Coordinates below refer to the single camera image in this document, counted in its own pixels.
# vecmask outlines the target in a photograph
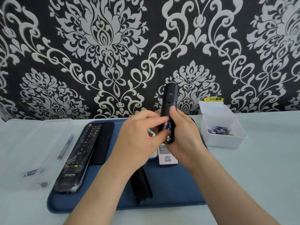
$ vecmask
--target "yellow sticker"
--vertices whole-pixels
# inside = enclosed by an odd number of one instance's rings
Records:
[[[207,97],[204,98],[205,102],[223,102],[224,99],[223,98],[219,98],[219,97]]]

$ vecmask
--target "person's right hand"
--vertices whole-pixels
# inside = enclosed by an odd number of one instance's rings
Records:
[[[201,156],[206,151],[197,125],[192,119],[174,106],[170,108],[170,117],[175,122],[175,140],[166,144],[172,155],[189,171],[192,171]]]

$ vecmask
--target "white table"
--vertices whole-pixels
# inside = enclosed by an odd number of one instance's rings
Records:
[[[238,149],[209,147],[231,176],[281,224],[300,224],[300,111],[236,114],[248,138]],[[193,115],[200,125],[201,115]],[[73,121],[78,137],[92,121]],[[2,225],[63,224],[52,214],[47,190],[0,190]],[[117,211],[112,224],[216,224],[206,205]]]

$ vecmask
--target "forearm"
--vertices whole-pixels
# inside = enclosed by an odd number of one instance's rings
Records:
[[[119,166],[107,160],[64,225],[111,223],[131,173]]]
[[[191,171],[203,197],[219,225],[278,224],[205,150]]]

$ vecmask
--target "wallpaper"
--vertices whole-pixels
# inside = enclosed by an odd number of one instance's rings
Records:
[[[300,109],[300,0],[1,0],[0,118]]]

